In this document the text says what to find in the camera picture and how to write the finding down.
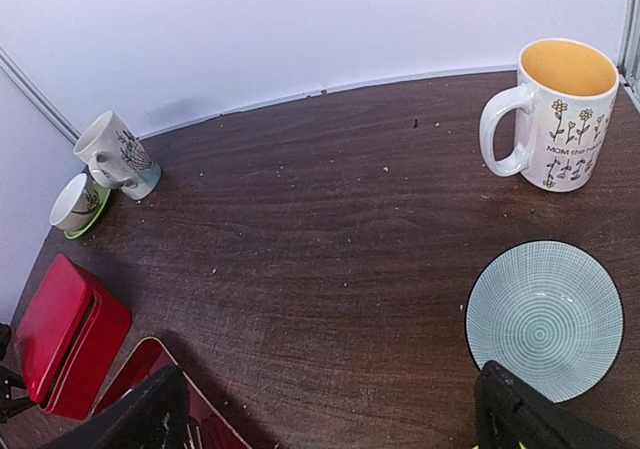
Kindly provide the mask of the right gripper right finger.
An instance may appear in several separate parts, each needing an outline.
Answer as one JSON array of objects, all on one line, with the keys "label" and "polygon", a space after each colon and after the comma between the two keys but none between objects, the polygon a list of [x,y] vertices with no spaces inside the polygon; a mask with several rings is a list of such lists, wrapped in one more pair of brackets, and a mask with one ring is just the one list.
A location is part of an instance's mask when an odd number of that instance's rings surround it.
[{"label": "right gripper right finger", "polygon": [[494,360],[474,387],[476,446],[488,448],[631,448],[553,403]]}]

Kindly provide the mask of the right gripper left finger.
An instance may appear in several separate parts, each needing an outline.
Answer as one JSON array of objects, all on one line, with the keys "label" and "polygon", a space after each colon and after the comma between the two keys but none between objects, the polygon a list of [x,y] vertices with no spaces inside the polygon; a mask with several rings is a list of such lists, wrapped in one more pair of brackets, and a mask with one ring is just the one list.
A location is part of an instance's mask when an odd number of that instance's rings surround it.
[{"label": "right gripper left finger", "polygon": [[182,448],[190,396],[177,366],[165,366],[104,412],[46,448]]}]

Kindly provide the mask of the red chocolate tray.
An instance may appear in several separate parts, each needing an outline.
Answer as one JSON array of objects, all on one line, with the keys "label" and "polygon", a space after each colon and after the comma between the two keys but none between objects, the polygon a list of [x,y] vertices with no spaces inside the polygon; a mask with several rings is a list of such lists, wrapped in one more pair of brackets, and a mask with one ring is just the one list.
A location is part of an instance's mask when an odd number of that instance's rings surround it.
[{"label": "red chocolate tray", "polygon": [[93,411],[95,448],[247,448],[166,346],[139,342]]}]

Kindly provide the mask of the red tin lid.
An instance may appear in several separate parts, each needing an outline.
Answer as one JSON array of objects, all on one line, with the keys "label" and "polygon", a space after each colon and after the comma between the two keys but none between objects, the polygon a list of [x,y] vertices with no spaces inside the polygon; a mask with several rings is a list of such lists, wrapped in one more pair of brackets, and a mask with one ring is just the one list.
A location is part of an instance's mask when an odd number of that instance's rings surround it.
[{"label": "red tin lid", "polygon": [[65,255],[58,255],[18,326],[14,347],[29,398],[45,402],[95,298],[88,282]]}]

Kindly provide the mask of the red tin box base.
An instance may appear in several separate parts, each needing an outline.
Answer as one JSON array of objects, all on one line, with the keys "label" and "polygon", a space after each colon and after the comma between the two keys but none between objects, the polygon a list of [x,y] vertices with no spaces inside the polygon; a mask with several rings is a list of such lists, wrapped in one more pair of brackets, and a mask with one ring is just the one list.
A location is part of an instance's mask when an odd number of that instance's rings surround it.
[{"label": "red tin box base", "polygon": [[44,411],[50,415],[83,420],[131,327],[129,309],[111,292],[93,294],[87,321],[72,345]]}]

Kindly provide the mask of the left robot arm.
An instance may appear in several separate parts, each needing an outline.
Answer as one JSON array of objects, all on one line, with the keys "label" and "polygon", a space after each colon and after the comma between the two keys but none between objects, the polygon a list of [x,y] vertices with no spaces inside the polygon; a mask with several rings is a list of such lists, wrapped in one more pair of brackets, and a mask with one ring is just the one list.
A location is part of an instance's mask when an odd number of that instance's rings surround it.
[{"label": "left robot arm", "polygon": [[[9,325],[2,323],[0,330],[0,359],[4,360],[9,343],[11,342],[12,329]],[[1,403],[0,416],[1,423],[6,424],[11,418],[32,408],[35,403],[28,397],[13,398],[12,389],[25,390],[26,386],[21,375],[8,367],[1,365]]]}]

